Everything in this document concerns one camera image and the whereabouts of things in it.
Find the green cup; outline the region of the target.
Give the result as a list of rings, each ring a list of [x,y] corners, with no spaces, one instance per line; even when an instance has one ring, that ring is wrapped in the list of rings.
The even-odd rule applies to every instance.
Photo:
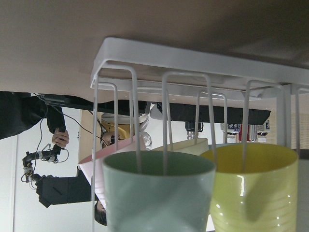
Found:
[[[192,154],[142,151],[103,160],[110,232],[204,232],[216,166]]]

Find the cream cup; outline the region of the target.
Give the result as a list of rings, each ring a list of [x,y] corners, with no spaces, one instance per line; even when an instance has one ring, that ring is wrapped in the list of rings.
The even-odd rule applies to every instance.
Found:
[[[167,151],[181,152],[193,155],[201,155],[209,150],[208,139],[198,138],[192,140],[185,140],[167,145]]]

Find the pink cup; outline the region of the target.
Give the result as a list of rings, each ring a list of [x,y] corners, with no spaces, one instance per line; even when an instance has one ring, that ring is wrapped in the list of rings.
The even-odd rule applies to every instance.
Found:
[[[95,161],[88,156],[79,163],[79,167],[91,183],[95,166],[95,194],[104,208],[143,208],[147,205],[147,197],[142,192],[147,187],[146,168],[139,172],[136,140],[133,143],[130,139],[121,140],[118,145],[120,149],[117,151],[115,145],[98,151]]]

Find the yellow cup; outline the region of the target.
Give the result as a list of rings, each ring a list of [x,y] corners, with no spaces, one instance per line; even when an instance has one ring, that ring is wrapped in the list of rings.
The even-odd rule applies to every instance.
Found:
[[[202,156],[217,161],[210,215],[217,232],[294,232],[298,154],[272,144],[227,145]]]

